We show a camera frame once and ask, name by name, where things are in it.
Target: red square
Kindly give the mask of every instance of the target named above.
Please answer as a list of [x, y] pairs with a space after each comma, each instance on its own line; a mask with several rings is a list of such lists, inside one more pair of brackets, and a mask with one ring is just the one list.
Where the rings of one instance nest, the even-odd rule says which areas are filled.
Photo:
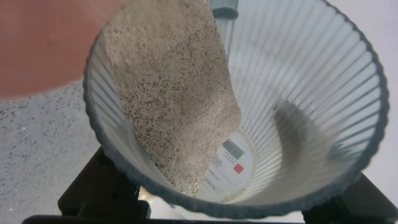
[[243, 170], [243, 166], [241, 166], [240, 164], [236, 164], [236, 166], [234, 167], [234, 170], [240, 174]]

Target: speckled floor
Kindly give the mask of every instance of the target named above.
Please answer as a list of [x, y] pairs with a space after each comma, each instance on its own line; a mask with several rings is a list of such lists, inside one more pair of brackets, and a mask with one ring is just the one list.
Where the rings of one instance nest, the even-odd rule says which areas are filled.
[[0, 223], [57, 214], [57, 200], [100, 146], [81, 81], [0, 103]]

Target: white label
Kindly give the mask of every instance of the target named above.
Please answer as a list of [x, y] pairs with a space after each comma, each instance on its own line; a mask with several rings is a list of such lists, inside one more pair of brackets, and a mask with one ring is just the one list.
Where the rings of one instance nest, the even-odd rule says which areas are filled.
[[199, 188], [198, 198], [224, 203], [234, 199], [249, 185], [255, 161], [246, 135], [235, 132], [217, 150]]

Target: transparent plastic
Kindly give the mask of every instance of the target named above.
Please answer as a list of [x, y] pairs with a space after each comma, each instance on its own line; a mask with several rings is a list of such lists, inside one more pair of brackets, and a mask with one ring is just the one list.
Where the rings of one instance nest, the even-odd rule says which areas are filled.
[[381, 64], [363, 33], [326, 1], [245, 0], [238, 12], [234, 26], [219, 27], [243, 115], [218, 151], [231, 157], [228, 172], [237, 177], [215, 192], [222, 197], [177, 192], [142, 150], [121, 110], [101, 34], [85, 70], [91, 125], [116, 166], [169, 203], [228, 218], [310, 208], [341, 193], [377, 151], [388, 111]]

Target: label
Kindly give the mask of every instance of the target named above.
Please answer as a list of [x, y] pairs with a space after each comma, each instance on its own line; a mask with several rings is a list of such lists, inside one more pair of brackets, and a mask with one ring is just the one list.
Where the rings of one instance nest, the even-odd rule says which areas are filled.
[[252, 144], [242, 131], [236, 131], [217, 150], [199, 188], [198, 198], [228, 203], [249, 185], [255, 165]]

